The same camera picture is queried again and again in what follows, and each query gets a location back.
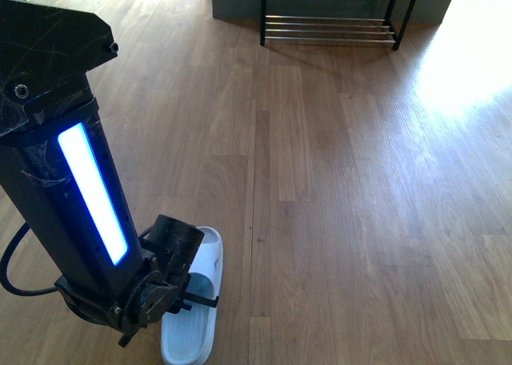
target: metal shoe rack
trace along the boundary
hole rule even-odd
[[[267,39],[301,42],[374,42],[392,44],[398,50],[416,0],[410,0],[400,31],[391,23],[397,0],[389,0],[383,18],[297,17],[267,13],[267,0],[262,0],[260,44]]]

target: glowing light panel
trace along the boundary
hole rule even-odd
[[[128,251],[128,245],[98,169],[98,163],[90,147],[83,123],[64,130],[58,136],[58,143],[106,251],[112,263],[117,265]]]

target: wall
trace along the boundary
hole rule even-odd
[[[272,14],[325,15],[335,17],[380,18],[388,0],[269,0]],[[409,0],[398,0],[394,18],[401,17]],[[412,22],[442,22],[451,0],[417,0]],[[261,0],[213,0],[215,18],[260,17]]]

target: black robotic arm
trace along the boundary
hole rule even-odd
[[[86,78],[117,53],[94,14],[0,0],[0,184],[62,272],[66,304],[125,346],[187,299],[217,300],[186,291],[200,230],[159,215],[137,236]]]

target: white slide sandal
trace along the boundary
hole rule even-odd
[[[222,281],[221,235],[211,227],[199,227],[205,236],[190,267],[187,291],[216,299]],[[162,318],[162,357],[166,365],[203,365],[214,345],[217,308],[192,303],[192,310]]]

